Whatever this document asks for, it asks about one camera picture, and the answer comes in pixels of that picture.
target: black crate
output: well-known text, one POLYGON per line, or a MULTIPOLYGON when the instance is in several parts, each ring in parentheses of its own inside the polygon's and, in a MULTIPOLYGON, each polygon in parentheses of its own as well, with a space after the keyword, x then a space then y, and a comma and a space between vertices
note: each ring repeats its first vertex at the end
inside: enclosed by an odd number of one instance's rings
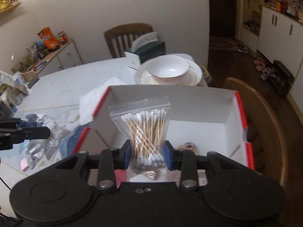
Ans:
POLYGON ((279 97, 286 97, 294 81, 292 73, 278 60, 274 60, 268 82, 279 97))

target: pink sticky note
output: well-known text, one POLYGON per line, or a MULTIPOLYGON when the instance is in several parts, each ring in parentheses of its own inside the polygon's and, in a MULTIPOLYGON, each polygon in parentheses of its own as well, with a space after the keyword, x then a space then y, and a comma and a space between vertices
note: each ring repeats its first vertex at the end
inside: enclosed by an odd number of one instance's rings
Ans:
POLYGON ((28 169, 26 158, 20 161, 20 166, 21 166, 21 170, 24 172, 28 169))

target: wooden chair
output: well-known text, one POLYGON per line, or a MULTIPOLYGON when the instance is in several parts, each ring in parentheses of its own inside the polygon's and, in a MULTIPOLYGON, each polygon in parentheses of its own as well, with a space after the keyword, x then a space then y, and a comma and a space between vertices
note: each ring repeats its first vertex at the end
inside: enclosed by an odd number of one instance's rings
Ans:
POLYGON ((104 33, 104 37, 112 57, 118 58, 124 57, 124 50, 131 47, 132 41, 137 39, 139 36, 152 31, 152 26, 149 24, 132 23, 111 28, 104 33), (116 50, 114 49, 113 41, 116 44, 116 50))
POLYGON ((255 169, 285 187, 288 157, 284 133, 266 100, 245 82, 228 77, 223 87, 240 93, 248 121, 247 141, 252 143, 255 169))

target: white cupboard door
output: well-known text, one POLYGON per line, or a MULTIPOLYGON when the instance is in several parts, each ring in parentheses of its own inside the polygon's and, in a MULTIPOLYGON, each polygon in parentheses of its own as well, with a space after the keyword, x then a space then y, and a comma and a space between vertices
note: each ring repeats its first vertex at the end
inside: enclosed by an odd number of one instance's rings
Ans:
POLYGON ((69 44, 58 54, 64 69, 82 65, 74 43, 69 44))
POLYGON ((277 17, 277 22, 275 21, 275 40, 276 40, 276 50, 274 60, 281 61, 284 64, 285 55, 288 53, 288 46, 286 39, 289 36, 290 30, 290 19, 282 14, 275 13, 277 17))
POLYGON ((48 74, 51 74, 53 72, 58 72, 61 71, 63 68, 61 66, 61 63, 58 59, 58 57, 56 56, 54 59, 52 59, 47 65, 46 67, 44 67, 42 69, 42 71, 38 74, 38 77, 42 77, 48 74))
POLYGON ((303 113, 303 67, 299 70, 298 76, 290 89, 290 94, 303 113))
POLYGON ((259 35, 258 50, 271 62, 275 57, 276 33, 275 33, 276 13, 263 7, 261 30, 259 35))
POLYGON ((284 66, 296 77, 303 58, 303 26, 280 15, 280 46, 278 58, 284 66))

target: plastic bag of cotton swabs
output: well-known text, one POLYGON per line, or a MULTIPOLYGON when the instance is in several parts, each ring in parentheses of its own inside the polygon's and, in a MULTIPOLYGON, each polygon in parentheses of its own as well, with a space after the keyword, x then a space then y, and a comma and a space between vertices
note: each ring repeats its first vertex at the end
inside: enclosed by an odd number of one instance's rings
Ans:
POLYGON ((163 145, 169 125, 169 98, 158 97, 109 107, 118 129, 131 140, 131 168, 154 171, 165 168, 163 145))

